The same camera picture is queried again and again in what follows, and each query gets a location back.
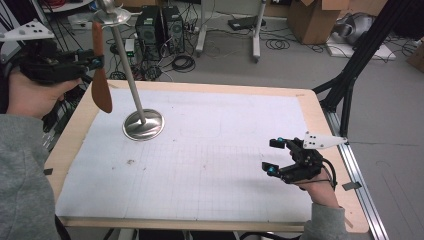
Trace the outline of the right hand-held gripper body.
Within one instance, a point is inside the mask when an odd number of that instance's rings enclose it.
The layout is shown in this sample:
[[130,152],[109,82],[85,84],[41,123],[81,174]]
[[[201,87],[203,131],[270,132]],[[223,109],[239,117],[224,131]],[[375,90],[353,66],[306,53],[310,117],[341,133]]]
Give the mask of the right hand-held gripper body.
[[311,180],[317,176],[323,168],[325,158],[318,152],[347,142],[344,137],[319,135],[306,132],[304,139],[279,138],[283,147],[287,147],[292,153],[294,164],[279,170],[280,179],[287,184],[302,180]]

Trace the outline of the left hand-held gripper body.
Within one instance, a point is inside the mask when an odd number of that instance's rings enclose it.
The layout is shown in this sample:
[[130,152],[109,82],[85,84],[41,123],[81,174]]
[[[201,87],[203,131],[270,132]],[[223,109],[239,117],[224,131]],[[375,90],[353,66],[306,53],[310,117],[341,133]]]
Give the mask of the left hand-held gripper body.
[[0,33],[0,42],[23,41],[24,50],[17,58],[20,71],[41,84],[56,84],[83,77],[87,60],[79,60],[77,51],[62,51],[54,34],[34,19],[8,32]]

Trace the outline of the wooden spatula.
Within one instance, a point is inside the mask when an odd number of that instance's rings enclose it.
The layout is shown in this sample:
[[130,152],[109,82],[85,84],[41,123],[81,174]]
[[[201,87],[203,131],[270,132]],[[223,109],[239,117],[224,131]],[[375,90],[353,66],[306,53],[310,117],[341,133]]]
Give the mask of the wooden spatula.
[[103,33],[102,26],[98,22],[92,23],[92,40],[94,56],[98,62],[91,86],[92,99],[100,110],[111,113],[113,105],[104,70]]

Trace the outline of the metal utensil stand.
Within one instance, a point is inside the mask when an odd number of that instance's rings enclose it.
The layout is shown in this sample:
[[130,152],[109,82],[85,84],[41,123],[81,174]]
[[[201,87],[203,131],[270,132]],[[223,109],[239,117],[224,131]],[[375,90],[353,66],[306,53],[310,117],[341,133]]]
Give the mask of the metal utensil stand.
[[121,59],[122,67],[127,77],[136,111],[131,113],[123,123],[123,132],[126,137],[134,141],[147,141],[158,136],[164,128],[163,116],[153,109],[144,109],[141,104],[137,86],[132,74],[124,43],[119,31],[121,25],[129,25],[128,21],[140,13],[131,13],[122,7],[116,7],[114,0],[95,0],[99,10],[95,13],[95,20],[99,20],[103,27],[110,27]]

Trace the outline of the person's left hand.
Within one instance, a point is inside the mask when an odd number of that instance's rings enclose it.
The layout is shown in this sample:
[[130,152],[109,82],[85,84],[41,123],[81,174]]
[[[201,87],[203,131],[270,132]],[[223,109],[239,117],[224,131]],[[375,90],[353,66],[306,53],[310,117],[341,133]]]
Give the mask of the person's left hand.
[[42,119],[65,93],[77,87],[80,78],[51,86],[43,86],[30,80],[19,70],[9,75],[9,104],[6,113]]

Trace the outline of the person's right hand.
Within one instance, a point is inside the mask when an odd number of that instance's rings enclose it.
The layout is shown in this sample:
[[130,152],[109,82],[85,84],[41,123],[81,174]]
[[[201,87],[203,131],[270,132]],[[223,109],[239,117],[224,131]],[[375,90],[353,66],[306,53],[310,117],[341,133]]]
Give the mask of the person's right hand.
[[298,182],[297,186],[308,192],[313,203],[331,208],[339,207],[336,194],[330,183],[329,175],[325,170],[322,170],[311,180]]

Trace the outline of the black computer tower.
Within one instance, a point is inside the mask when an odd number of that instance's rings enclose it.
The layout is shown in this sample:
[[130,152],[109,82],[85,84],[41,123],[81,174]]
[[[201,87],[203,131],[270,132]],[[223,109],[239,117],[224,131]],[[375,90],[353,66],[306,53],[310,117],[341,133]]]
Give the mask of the black computer tower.
[[146,60],[158,61],[164,43],[162,18],[157,5],[143,5],[135,24],[142,54]]
[[179,9],[176,6],[165,6],[162,8],[162,16],[169,53],[184,53],[184,24]]

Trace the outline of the white grid mat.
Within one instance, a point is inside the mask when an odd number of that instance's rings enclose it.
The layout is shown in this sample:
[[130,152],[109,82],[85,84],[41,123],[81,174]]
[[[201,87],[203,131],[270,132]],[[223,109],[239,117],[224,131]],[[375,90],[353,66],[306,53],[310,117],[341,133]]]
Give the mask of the white grid mat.
[[295,97],[143,90],[162,132],[133,141],[122,130],[134,104],[112,92],[114,110],[96,115],[56,203],[62,217],[304,222],[309,196],[271,178],[264,162],[287,166],[270,140],[307,130]]

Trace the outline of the white flat board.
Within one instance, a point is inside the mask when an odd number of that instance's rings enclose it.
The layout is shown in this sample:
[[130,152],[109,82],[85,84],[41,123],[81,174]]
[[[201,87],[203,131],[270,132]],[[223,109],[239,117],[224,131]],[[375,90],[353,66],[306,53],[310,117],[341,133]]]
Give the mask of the white flat board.
[[[346,42],[337,34],[332,34],[326,42],[326,48],[330,56],[351,58],[354,54],[353,46]],[[396,55],[384,44],[382,44],[373,59],[392,61],[396,59]]]

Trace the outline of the grey rounded appliance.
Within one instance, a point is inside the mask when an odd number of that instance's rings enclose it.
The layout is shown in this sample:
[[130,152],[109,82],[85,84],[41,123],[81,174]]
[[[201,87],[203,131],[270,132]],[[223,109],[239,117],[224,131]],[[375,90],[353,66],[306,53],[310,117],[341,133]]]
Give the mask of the grey rounded appliance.
[[375,17],[367,13],[347,13],[338,19],[332,29],[339,37],[350,45],[355,45],[361,36],[366,33],[375,21]]

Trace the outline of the large cardboard box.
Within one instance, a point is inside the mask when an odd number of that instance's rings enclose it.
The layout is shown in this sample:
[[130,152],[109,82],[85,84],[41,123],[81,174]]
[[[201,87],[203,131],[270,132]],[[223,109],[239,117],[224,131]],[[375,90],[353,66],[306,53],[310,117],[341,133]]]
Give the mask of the large cardboard box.
[[292,0],[287,24],[303,44],[323,44],[350,0]]

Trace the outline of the flat black device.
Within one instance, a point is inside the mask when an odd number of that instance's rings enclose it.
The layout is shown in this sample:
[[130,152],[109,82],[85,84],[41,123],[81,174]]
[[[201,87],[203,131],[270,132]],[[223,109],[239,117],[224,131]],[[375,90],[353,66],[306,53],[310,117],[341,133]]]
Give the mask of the flat black device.
[[255,29],[257,27],[258,17],[244,17],[238,19],[231,19],[228,21],[229,27],[234,31]]

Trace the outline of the small cardboard box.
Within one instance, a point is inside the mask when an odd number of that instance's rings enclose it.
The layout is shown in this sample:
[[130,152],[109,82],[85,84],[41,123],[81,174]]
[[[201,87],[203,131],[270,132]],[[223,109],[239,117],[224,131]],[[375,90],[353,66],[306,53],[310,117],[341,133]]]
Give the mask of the small cardboard box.
[[407,63],[424,73],[424,42],[407,59]]

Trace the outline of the aluminium rail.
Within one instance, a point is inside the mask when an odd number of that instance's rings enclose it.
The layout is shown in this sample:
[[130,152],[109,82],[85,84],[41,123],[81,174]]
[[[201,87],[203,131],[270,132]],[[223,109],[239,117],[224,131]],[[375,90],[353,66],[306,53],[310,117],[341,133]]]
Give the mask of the aluminium rail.
[[56,132],[54,130],[50,130],[49,132],[43,134],[42,145],[48,151],[51,151],[54,148],[56,141],[57,137]]
[[350,182],[354,184],[353,189],[359,199],[362,210],[366,217],[370,233],[374,240],[389,240],[382,219],[374,204],[362,172],[356,161],[352,147],[349,142],[338,145],[339,152],[347,169]]

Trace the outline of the white stand frame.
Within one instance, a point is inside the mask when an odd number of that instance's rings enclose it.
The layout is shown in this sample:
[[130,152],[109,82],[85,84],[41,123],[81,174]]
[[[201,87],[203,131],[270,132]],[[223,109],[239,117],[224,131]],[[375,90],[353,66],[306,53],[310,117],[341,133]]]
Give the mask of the white stand frame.
[[[266,9],[266,0],[259,0],[259,10],[256,17],[256,23],[254,25],[253,31],[252,31],[252,56],[255,63],[259,62],[259,59],[261,57],[261,51],[260,51],[260,30],[261,30],[261,24],[263,20],[263,16]],[[198,38],[197,43],[195,47],[195,54],[197,57],[200,57],[203,53],[204,46],[205,46],[205,39],[207,35],[207,20],[205,19],[205,3],[206,0],[201,0],[201,24],[199,27],[198,32]]]

